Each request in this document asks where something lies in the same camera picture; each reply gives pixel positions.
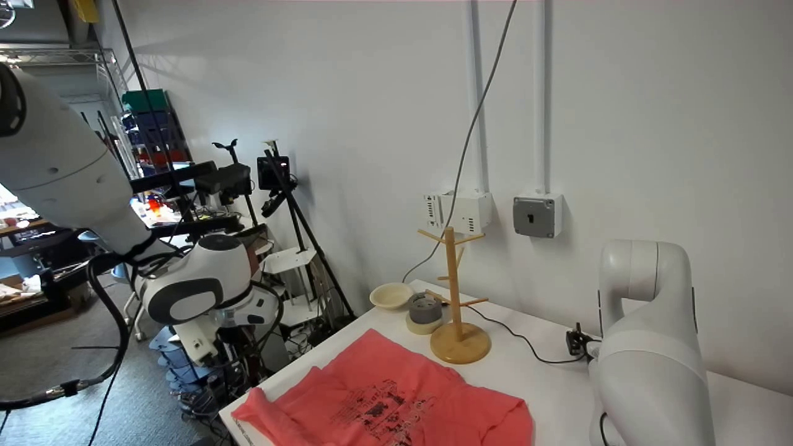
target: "lab equipment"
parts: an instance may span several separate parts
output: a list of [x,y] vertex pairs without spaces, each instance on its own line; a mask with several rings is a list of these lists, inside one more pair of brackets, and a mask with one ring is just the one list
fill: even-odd
[[246,163],[242,163],[242,158],[238,158],[238,151],[235,151],[238,139],[232,139],[232,143],[214,140],[214,147],[220,148],[220,151],[228,151],[232,160],[233,160],[228,168],[242,170],[242,174],[232,175],[232,179],[235,179],[233,186],[232,186],[233,189],[232,196],[233,197],[235,196],[246,197],[249,215],[251,215],[253,225],[258,225],[258,218],[256,218],[256,211],[253,211],[253,204],[251,204],[251,168]]
[[0,396],[0,408],[69,396],[119,368],[130,332],[98,280],[119,263],[141,273],[135,291],[141,294],[145,309],[177,330],[196,365],[246,351],[246,344],[220,342],[220,327],[249,330],[266,319],[274,324],[266,316],[270,304],[260,300],[274,300],[276,291],[251,291],[251,257],[235,236],[212,232],[187,251],[162,243],[167,232],[150,231],[131,211],[135,189],[113,148],[48,87],[7,65],[0,65],[0,139],[0,184],[42,218],[64,228],[90,228],[99,237],[105,252],[88,264],[88,275],[118,319],[123,340],[115,365],[99,377],[74,379],[30,398]]
[[297,257],[302,257],[306,252],[316,252],[312,264],[302,267],[302,275],[308,277],[311,285],[311,294],[318,296],[318,275],[329,280],[333,291],[337,294],[337,300],[343,303],[343,309],[333,309],[333,304],[328,304],[328,315],[326,315],[326,324],[322,330],[318,330],[316,340],[326,340],[329,337],[336,330],[346,327],[351,319],[356,319],[356,309],[347,303],[347,294],[337,280],[337,275],[333,273],[326,251],[316,236],[316,231],[311,228],[302,207],[297,206],[292,190],[297,189],[297,181],[290,175],[290,160],[287,155],[281,153],[277,140],[268,140],[266,155],[258,158],[258,179],[260,179],[260,189],[270,194],[270,197],[264,206],[264,215],[270,218],[282,204],[287,204],[290,218],[292,218],[292,231],[297,237]]
[[[626,315],[622,300],[647,304]],[[607,417],[596,414],[592,443],[605,433],[629,446],[714,446],[685,247],[611,243],[601,261],[601,303],[605,337],[591,372]]]

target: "electrical outlet box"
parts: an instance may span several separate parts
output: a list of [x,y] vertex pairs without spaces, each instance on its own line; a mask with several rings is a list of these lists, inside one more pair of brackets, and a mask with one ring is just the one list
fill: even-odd
[[515,232],[531,237],[559,237],[562,232],[562,196],[515,196],[514,222]]
[[[442,236],[452,215],[455,194],[426,194],[425,196],[425,228]],[[494,215],[492,194],[460,194],[452,228],[461,236],[483,236]]]
[[[445,211],[452,213],[452,194],[445,196]],[[494,196],[492,194],[460,194],[452,228],[461,236],[483,236],[492,225]]]

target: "pink towel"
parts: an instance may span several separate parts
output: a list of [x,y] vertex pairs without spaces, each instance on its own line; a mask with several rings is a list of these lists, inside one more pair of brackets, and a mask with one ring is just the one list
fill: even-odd
[[374,330],[277,400],[251,388],[233,417],[277,446],[534,443],[523,398],[468,386]]

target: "cable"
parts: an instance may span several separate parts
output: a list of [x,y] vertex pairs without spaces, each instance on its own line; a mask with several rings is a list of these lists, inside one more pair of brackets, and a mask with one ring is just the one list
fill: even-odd
[[[125,19],[125,11],[123,11],[123,7],[119,7],[119,0],[113,0],[113,5],[115,5],[115,11],[118,11],[118,23],[119,23],[123,36],[125,36],[126,56],[130,56],[130,61],[131,61],[131,68],[135,68],[139,85],[141,85],[147,106],[150,106],[150,112],[155,112],[152,93],[150,93],[150,87],[147,87],[147,78],[145,78],[139,56],[136,56],[136,51],[135,51],[135,46],[131,46],[131,36],[130,36],[126,19]],[[163,130],[163,127],[162,127],[162,118],[159,118],[156,113],[155,113],[155,124],[156,124],[159,134],[167,135],[167,130]],[[173,158],[172,158],[172,153],[168,153],[168,147],[163,147],[163,155],[167,155],[168,170],[173,174]]]
[[32,186],[27,186],[27,189],[17,189],[17,190],[30,190],[30,189],[42,189],[42,186],[49,186],[49,184],[57,184],[57,181],[64,181],[64,179],[73,179],[73,175],[78,175],[78,174],[83,174],[83,170],[88,170],[88,168],[92,168],[95,163],[99,163],[105,155],[108,155],[108,147],[103,147],[105,151],[98,155],[98,158],[92,158],[90,163],[85,163],[85,165],[80,165],[80,168],[74,168],[74,170],[69,170],[69,174],[64,174],[64,175],[57,175],[57,179],[52,179],[52,181],[42,181],[42,184],[32,184]]
[[611,446],[611,441],[605,439],[605,412],[601,414],[601,441],[602,441],[602,446]]
[[90,446],[98,441],[98,430],[99,430],[99,427],[103,427],[105,407],[108,407],[109,392],[113,392],[115,383],[118,383],[118,377],[119,377],[119,368],[115,372],[115,377],[109,379],[109,383],[108,383],[108,388],[105,388],[105,396],[103,396],[103,404],[99,404],[99,412],[98,412],[98,420],[95,420],[95,428],[92,428]]
[[253,282],[256,287],[264,287],[266,291],[270,291],[270,294],[276,296],[276,303],[277,303],[277,311],[276,311],[274,324],[268,327],[268,332],[266,332],[260,340],[256,340],[256,350],[260,351],[260,350],[268,344],[270,335],[277,330],[281,319],[282,319],[282,300],[281,300],[281,294],[277,294],[270,285],[258,282],[258,280],[251,280],[251,282]]
[[38,404],[54,400],[54,398],[63,398],[63,396],[74,396],[83,388],[95,386],[95,383],[99,383],[99,381],[105,381],[105,379],[109,379],[113,373],[119,372],[119,367],[125,361],[125,353],[126,353],[126,344],[130,344],[130,330],[125,324],[125,316],[123,316],[119,306],[113,303],[113,296],[108,294],[108,289],[99,282],[99,273],[115,267],[119,261],[123,261],[119,256],[95,256],[90,261],[90,264],[88,264],[90,285],[92,285],[92,289],[98,291],[98,296],[103,300],[103,304],[108,306],[108,311],[113,315],[113,319],[118,322],[118,330],[119,330],[119,350],[115,353],[115,361],[99,377],[92,377],[92,379],[73,379],[73,381],[64,381],[61,386],[49,386],[49,388],[35,394],[35,396],[0,396],[0,412],[38,407]]
[[601,296],[601,289],[597,289],[597,335],[602,337],[602,296]]
[[695,315],[695,332],[700,332],[700,319],[697,319],[697,291],[691,287],[691,315]]
[[[448,218],[446,218],[446,225],[445,225],[445,232],[446,228],[452,225],[452,218],[455,218],[455,211],[456,211],[456,196],[460,196],[460,189],[461,189],[461,179],[465,179],[465,165],[466,165],[466,155],[468,155],[468,147],[471,147],[471,135],[473,135],[473,128],[477,128],[477,122],[483,112],[483,103],[489,99],[489,91],[492,91],[492,85],[496,78],[496,71],[499,71],[499,61],[500,61],[500,51],[504,51],[504,44],[507,44],[507,36],[509,36],[509,29],[512,29],[512,23],[514,23],[514,15],[515,15],[515,7],[518,7],[518,0],[512,2],[512,10],[504,19],[504,29],[500,29],[500,36],[499,36],[499,49],[496,49],[496,59],[494,59],[494,67],[492,67],[492,75],[489,75],[489,82],[478,97],[478,103],[477,103],[477,112],[471,117],[471,124],[468,124],[468,130],[466,130],[466,140],[465,140],[465,151],[461,151],[461,158],[456,163],[456,175],[455,175],[455,189],[452,189],[452,206],[448,206]],[[437,244],[429,251],[429,256],[425,261],[419,261],[415,267],[409,267],[399,282],[404,282],[415,270],[419,270],[425,263],[429,263],[442,247],[442,241],[437,241]]]
[[7,424],[7,417],[11,417],[11,412],[5,412],[5,417],[2,417],[2,424],[0,424],[0,436],[2,436],[2,428],[5,428],[5,424]]
[[574,365],[574,361],[581,361],[581,360],[545,360],[545,357],[539,353],[535,344],[529,337],[523,337],[522,332],[514,332],[507,322],[486,316],[477,306],[468,306],[468,309],[477,311],[478,316],[483,316],[486,322],[494,322],[494,324],[504,327],[509,335],[523,340],[529,344],[531,353],[535,353],[535,360],[544,361],[544,365]]
[[173,247],[173,252],[156,252],[145,261],[126,257],[126,263],[135,264],[136,275],[150,277],[150,275],[156,275],[163,264],[168,264],[168,261],[187,257],[192,251],[193,251],[193,244],[185,244],[185,247]]

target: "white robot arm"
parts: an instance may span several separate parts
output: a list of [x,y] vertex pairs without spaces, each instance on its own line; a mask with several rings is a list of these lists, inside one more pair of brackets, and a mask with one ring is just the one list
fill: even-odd
[[[152,241],[131,211],[123,163],[98,134],[48,87],[7,65],[0,65],[0,184],[49,222],[95,231],[126,263],[173,252]],[[246,247],[228,236],[207,236],[147,280],[141,294],[156,322],[189,324],[235,304],[249,287]]]
[[[626,296],[650,304],[626,316]],[[689,256],[671,243],[611,243],[602,252],[601,303],[605,337],[592,379],[612,427],[611,443],[714,446]],[[601,428],[597,414],[592,443],[602,443]]]

